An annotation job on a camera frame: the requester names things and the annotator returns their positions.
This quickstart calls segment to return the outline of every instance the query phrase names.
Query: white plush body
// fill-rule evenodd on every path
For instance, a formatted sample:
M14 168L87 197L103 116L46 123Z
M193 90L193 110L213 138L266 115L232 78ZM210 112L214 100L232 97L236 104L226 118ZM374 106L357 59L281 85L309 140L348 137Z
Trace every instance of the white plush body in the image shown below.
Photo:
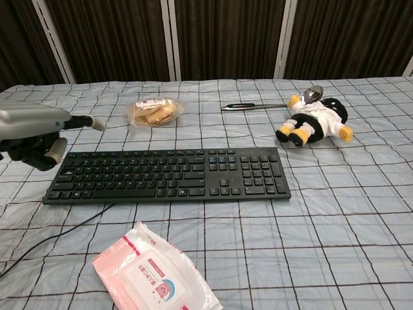
M334 110L325 107L320 101L308 105L302 101L298 101L292 106L292 110L295 114L302 113L316 118L323 129L324 138L327 136L339 138L340 128L344 126L344 124L341 123L341 118Z

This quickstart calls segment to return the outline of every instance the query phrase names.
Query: black cable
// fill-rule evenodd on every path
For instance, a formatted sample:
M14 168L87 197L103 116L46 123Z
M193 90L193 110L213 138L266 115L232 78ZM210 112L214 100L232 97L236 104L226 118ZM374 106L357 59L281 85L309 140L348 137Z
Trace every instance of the black cable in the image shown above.
M41 245L42 243L44 243L44 242L46 242L46 241L48 241L48 240L50 240L50 239L53 239L53 238L58 238L58 237L64 236L65 234L68 234L68 233L70 233L71 231L74 231L76 228L79 228L80 226L86 224L87 222L93 220L94 218L97 218L99 215L102 215L102 214L105 213L107 210L109 210L110 208L112 208L114 205L115 205L115 204L112 203L112 204L109 205L108 207L104 208L101 212L96 213L96 214L93 215L91 218L88 218L87 220L83 221L82 223L77 224L75 227L73 227L73 228L71 228L71 229L69 229L69 230L67 230L67 231L65 231L65 232L61 232L60 234L56 234L56 235L54 235L54 236L50 236L50 237L48 237L48 238L40 241L39 243L35 244L33 247L31 247L29 250L27 250L25 254L23 254L22 256L20 256L19 259L16 260L13 265L11 265L8 269L6 269L5 272L3 272L2 274L0 274L0 279L2 279L2 277L4 277L10 270L12 270L30 251L33 251L36 247L38 247L38 246Z

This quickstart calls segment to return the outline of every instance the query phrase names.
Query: metal spoon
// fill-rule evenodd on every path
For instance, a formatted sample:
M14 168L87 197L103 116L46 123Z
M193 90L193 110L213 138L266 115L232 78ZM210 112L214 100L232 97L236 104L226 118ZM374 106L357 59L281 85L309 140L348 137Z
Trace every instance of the metal spoon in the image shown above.
M323 87L319 85L314 85L300 95L302 101L305 104L310 104L316 102L321 99L323 96ZM222 107L222 111L244 111L244 110L255 110L255 109L270 109L270 108L285 108L287 105L280 103L280 104L273 104L273 105L255 105L253 103L237 103L232 105L226 105Z

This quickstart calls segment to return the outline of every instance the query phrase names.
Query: space bar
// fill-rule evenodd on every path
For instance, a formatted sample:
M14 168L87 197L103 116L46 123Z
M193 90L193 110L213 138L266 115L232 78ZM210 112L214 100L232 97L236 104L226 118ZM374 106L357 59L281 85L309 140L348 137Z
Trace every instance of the space bar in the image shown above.
M155 197L154 189L127 189L114 191L96 191L94 198L144 198Z

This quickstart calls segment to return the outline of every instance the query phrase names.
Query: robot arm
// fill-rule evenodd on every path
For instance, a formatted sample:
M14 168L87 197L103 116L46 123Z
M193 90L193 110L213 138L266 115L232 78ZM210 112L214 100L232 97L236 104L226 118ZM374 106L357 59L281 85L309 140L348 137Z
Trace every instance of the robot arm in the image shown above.
M67 140L60 137L60 131L81 127L105 130L93 116L72 116L63 109L31 102L0 102L0 160L1 153L7 152L14 161L50 170L66 150Z

